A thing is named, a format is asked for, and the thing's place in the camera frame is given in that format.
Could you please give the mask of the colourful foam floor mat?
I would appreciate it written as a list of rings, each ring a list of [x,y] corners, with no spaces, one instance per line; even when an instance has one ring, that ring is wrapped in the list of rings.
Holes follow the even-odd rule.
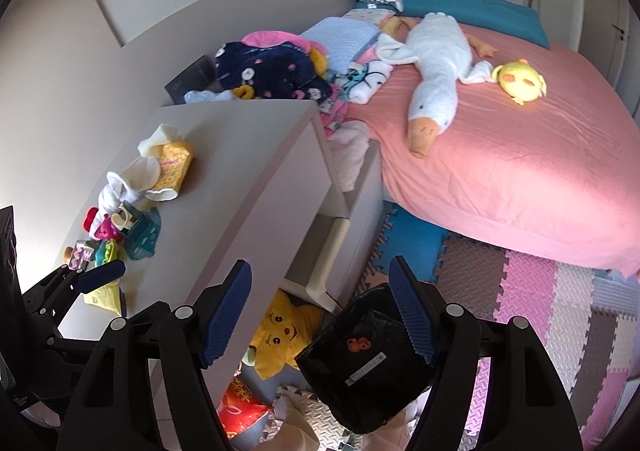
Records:
[[[465,237],[382,200],[352,216],[347,239],[359,249],[342,303],[386,281],[390,259],[404,254],[419,277],[477,317],[506,322],[522,315],[558,371],[585,449],[600,445],[627,403],[638,285]]]

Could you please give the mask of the yellow pikachu plush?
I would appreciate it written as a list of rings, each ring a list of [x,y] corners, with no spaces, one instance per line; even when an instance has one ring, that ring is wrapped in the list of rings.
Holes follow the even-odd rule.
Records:
[[[296,305],[278,289],[250,341],[244,363],[254,367],[263,381],[279,374],[286,365],[297,370],[295,358],[311,344],[323,317],[321,308]]]

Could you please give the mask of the white knotted cloth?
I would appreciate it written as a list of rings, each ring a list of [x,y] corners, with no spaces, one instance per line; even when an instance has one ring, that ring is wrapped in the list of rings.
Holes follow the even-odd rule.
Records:
[[[115,213],[122,202],[134,203],[145,196],[160,179],[160,161],[142,158],[132,161],[121,173],[108,172],[106,185],[98,197],[98,216]]]

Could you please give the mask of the navy rabbit print blanket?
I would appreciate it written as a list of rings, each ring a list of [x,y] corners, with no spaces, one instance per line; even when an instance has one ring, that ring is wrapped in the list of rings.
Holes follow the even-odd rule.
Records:
[[[255,47],[224,44],[215,57],[217,81],[241,99],[298,99],[321,104],[332,95],[302,48],[290,42]]]

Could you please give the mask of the white fluffy cloth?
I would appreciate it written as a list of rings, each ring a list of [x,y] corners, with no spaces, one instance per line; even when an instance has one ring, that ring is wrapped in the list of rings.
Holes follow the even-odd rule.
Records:
[[[348,121],[332,134],[328,144],[337,180],[343,192],[355,189],[369,149],[369,127],[361,121]]]

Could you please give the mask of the pink blanket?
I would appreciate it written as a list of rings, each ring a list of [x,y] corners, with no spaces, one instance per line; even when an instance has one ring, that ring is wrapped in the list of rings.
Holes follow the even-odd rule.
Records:
[[[273,47],[279,46],[284,43],[291,43],[298,48],[303,49],[306,54],[308,54],[311,49],[314,49],[324,56],[329,55],[326,47],[323,47],[319,43],[315,41],[309,41],[305,37],[285,31],[254,31],[250,34],[245,35],[242,38],[241,42],[245,45],[254,47]]]

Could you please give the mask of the white goose plush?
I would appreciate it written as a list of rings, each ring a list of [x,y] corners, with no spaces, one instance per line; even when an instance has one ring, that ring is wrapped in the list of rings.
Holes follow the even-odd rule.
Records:
[[[454,122],[457,84],[489,82],[489,59],[497,49],[463,32],[454,17],[430,12],[410,26],[405,41],[382,33],[375,51],[381,61],[391,66],[412,64],[421,75],[409,104],[407,137],[410,153],[424,159]]]

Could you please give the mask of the teal yellow dinosaur toy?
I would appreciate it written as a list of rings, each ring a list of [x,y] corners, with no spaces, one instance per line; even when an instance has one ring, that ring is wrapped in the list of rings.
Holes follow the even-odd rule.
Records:
[[[124,249],[130,260],[142,260],[155,255],[162,219],[156,206],[139,210],[127,201],[111,215],[111,222],[124,238]]]

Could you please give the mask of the grey dresser cabinet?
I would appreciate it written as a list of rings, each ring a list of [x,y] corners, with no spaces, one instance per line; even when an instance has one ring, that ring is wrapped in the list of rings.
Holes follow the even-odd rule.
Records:
[[[175,200],[158,204],[153,257],[128,263],[129,313],[156,301],[194,303],[234,263],[252,269],[252,289],[224,356],[204,373],[219,399],[278,289],[329,312],[356,287],[380,226],[380,147],[371,142],[355,188],[343,192],[317,108],[305,101],[219,101],[162,107],[122,146],[112,171],[168,124],[195,158]]]

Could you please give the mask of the teal long pillow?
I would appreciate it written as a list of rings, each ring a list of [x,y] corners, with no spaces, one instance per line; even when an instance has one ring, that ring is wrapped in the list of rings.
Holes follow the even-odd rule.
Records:
[[[507,0],[404,0],[404,10],[391,4],[356,3],[357,8],[393,10],[398,16],[420,17],[430,12],[443,12],[468,26],[493,30],[550,48],[539,16],[532,8]]]

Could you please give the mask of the red round plush piece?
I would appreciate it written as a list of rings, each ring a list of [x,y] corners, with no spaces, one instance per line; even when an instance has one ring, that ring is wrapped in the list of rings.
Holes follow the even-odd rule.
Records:
[[[93,208],[89,208],[84,222],[82,223],[82,228],[88,232],[88,234],[94,234],[96,229],[100,226],[101,217],[99,213],[99,208],[93,206]]]

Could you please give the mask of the brown round toy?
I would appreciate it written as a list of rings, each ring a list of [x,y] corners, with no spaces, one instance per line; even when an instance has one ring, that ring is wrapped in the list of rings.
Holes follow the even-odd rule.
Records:
[[[62,255],[62,262],[69,263],[73,257],[74,248],[73,246],[66,246]]]

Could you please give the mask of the yellow tissue pack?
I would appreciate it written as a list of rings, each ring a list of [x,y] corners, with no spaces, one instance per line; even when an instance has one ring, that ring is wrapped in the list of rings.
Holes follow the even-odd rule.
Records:
[[[145,190],[145,197],[154,202],[175,200],[194,159],[189,142],[175,126],[163,123],[149,138],[139,142],[138,151],[142,158],[156,159],[160,167],[154,185]]]

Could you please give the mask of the yellow paper scrap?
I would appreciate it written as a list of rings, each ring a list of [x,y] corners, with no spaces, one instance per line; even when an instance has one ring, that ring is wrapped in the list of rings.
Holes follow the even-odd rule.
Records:
[[[122,292],[118,280],[82,294],[82,299],[85,304],[107,310],[117,317],[125,317],[126,315],[126,296]]]

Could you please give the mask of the light blue knitted blanket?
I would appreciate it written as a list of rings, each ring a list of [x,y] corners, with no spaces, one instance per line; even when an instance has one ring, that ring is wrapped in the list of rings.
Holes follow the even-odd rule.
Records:
[[[378,34],[380,30],[372,23],[328,17],[306,29],[302,37],[326,48],[331,71],[346,73],[349,66],[375,43]]]

